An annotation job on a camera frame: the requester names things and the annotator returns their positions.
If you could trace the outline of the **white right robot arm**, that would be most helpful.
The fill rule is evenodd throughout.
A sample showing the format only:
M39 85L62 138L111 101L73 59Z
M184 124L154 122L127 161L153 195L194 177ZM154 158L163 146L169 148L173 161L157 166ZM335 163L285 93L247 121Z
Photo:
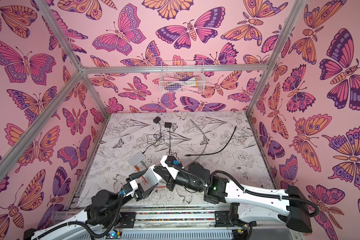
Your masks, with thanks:
M311 233L311 218L320 213L319 206L294 186L273 190L242 185L227 172L210 172L197 162L185 169L179 161L165 161L163 166L152 166L149 170L153 174L150 185L163 182L169 191L181 186L202 193L207 203L230 204L230 221L236 226L280 222L296 232Z

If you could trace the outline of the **white network switch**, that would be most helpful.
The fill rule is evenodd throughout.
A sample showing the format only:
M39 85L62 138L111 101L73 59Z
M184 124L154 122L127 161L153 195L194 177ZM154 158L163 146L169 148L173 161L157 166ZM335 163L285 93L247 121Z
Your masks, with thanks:
M140 163L144 159L145 159L145 155L142 152L138 151L127 159L127 164L130 167L134 168L138 163Z
M163 180L163 178L154 171L155 167L155 165L149 167L144 174L144 178L150 187L160 183Z

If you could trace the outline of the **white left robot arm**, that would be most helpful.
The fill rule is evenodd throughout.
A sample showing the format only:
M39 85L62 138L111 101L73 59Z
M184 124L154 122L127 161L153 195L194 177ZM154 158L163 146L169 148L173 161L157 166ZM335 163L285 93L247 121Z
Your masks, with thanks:
M100 190L92 197L91 204L84 210L52 227L36 230L28 229L24 232L24 240L73 240L88 234L92 240L104 238L121 221L121 208L131 200L146 199L158 186L162 178L149 178L148 189L144 189L137 179L130 176L127 183L117 193Z

